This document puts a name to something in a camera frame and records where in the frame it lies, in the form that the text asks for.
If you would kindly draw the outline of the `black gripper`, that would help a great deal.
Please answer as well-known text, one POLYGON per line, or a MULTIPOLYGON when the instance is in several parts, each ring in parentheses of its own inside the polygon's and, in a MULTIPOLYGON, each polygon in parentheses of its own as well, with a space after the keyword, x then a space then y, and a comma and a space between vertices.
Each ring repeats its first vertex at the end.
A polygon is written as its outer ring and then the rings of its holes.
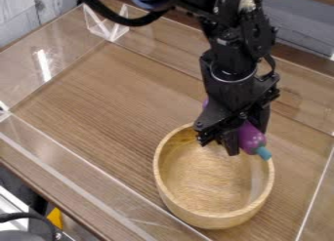
MULTIPOLYGON (((257 62, 249 68, 234 72, 224 67, 217 57, 206 51, 200 58, 204 88, 208 97, 216 98, 232 111, 252 107, 250 122, 265 134, 270 119, 270 104, 280 97, 280 74, 270 70, 264 76, 257 75, 257 62)), ((241 153, 240 132, 237 129, 224 131, 218 135, 228 154, 241 153)))

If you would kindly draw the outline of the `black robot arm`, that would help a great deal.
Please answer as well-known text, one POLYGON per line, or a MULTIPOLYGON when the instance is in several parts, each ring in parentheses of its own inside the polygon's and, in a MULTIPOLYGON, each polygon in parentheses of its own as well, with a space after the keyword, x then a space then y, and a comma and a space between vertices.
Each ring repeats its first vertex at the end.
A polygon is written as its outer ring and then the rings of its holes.
POLYGON ((148 14, 126 18, 101 0, 82 0, 109 20, 146 26, 182 8, 196 16, 210 48, 200 57, 208 106, 194 122, 201 145, 218 142, 232 156, 242 149, 240 132, 246 122, 265 131, 270 104, 280 97, 280 74, 260 76, 258 63, 270 65, 277 28, 264 12, 262 0, 133 0, 148 14))

